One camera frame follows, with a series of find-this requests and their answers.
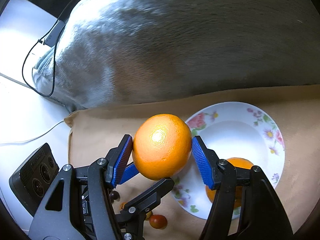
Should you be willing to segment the dark chestnut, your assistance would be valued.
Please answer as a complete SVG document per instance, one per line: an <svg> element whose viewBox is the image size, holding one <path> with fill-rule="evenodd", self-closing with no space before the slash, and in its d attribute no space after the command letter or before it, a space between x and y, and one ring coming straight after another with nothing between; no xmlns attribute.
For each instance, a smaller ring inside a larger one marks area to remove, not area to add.
<svg viewBox="0 0 320 240"><path fill-rule="evenodd" d="M111 191L109 194L110 199L112 200L112 202L119 200L120 199L120 194L117 191Z"/></svg>

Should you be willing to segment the white floral plate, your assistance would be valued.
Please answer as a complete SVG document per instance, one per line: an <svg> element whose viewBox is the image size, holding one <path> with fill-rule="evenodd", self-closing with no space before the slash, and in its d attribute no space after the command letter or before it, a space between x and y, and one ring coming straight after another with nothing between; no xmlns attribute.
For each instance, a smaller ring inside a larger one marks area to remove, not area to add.
<svg viewBox="0 0 320 240"><path fill-rule="evenodd" d="M208 106L186 120L192 135L223 159L242 158L260 166L276 187L285 163L285 144L276 122L262 109L244 102ZM191 215L207 219L211 202L193 157L173 177L171 194Z"/></svg>

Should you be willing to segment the red cherry tomato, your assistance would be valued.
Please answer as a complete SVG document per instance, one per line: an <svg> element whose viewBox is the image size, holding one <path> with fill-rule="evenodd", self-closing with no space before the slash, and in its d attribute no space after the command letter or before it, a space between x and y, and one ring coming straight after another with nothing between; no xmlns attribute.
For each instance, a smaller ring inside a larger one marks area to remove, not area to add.
<svg viewBox="0 0 320 240"><path fill-rule="evenodd" d="M168 221L163 215L151 215L149 218L149 224L154 229L164 229L167 227Z"/></svg>

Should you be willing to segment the smooth large orange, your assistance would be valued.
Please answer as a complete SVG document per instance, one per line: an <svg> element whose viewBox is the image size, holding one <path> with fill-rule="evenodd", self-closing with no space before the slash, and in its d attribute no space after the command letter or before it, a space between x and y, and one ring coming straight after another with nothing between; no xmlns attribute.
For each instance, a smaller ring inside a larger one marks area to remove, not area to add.
<svg viewBox="0 0 320 240"><path fill-rule="evenodd" d="M137 170L151 180L177 174L187 164L190 154L190 128L172 114L148 118L133 139L133 162Z"/></svg>

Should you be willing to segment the grey folded blanket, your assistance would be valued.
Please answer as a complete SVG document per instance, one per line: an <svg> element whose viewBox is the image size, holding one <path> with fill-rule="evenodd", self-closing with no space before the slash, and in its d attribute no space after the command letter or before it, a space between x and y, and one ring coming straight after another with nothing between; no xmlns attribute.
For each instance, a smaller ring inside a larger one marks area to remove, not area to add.
<svg viewBox="0 0 320 240"><path fill-rule="evenodd" d="M36 89L69 111L319 84L310 0L81 0Z"/></svg>

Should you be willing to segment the longan brown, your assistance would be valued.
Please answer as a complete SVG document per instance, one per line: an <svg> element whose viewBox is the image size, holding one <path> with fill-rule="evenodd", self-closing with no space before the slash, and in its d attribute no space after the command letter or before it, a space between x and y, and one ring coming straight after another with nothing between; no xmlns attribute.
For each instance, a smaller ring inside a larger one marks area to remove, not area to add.
<svg viewBox="0 0 320 240"><path fill-rule="evenodd" d="M152 215L153 215L152 211L149 211L149 212L146 214L145 220L149 220Z"/></svg>

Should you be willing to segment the rough large orange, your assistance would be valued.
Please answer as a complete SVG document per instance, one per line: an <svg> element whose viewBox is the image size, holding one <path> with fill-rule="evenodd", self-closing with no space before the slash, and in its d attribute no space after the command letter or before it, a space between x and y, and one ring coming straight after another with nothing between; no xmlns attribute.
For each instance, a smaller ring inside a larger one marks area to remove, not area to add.
<svg viewBox="0 0 320 240"><path fill-rule="evenodd" d="M236 168L244 168L250 170L253 166L253 163L244 158L232 157L227 159L229 163L231 163ZM236 179L230 179L230 175L228 174L227 182L230 183L232 186L236 185ZM242 201L242 186L235 187L235 195L234 195L234 209L241 206ZM206 186L206 195L211 203L214 202L216 196L216 190L211 190L208 186Z"/></svg>

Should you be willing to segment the small tangerine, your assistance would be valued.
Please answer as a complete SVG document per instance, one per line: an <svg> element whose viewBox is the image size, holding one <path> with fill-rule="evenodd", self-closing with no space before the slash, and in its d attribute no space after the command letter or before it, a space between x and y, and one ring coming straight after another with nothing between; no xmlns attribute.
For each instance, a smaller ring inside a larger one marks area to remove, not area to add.
<svg viewBox="0 0 320 240"><path fill-rule="evenodd" d="M119 209L120 209L120 210L123 210L126 204L127 204L127 202L122 202L122 203L120 204L120 206L119 206Z"/></svg>

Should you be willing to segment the black power adapter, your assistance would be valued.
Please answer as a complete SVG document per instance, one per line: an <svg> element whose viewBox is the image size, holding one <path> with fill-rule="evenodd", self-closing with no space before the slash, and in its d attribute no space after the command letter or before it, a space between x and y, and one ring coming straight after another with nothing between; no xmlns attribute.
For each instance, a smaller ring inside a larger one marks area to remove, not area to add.
<svg viewBox="0 0 320 240"><path fill-rule="evenodd" d="M63 22L62 20L58 20L57 23L54 24L52 29L49 31L49 33L44 37L43 44L49 47L55 46L58 35L64 26L65 22Z"/></svg>

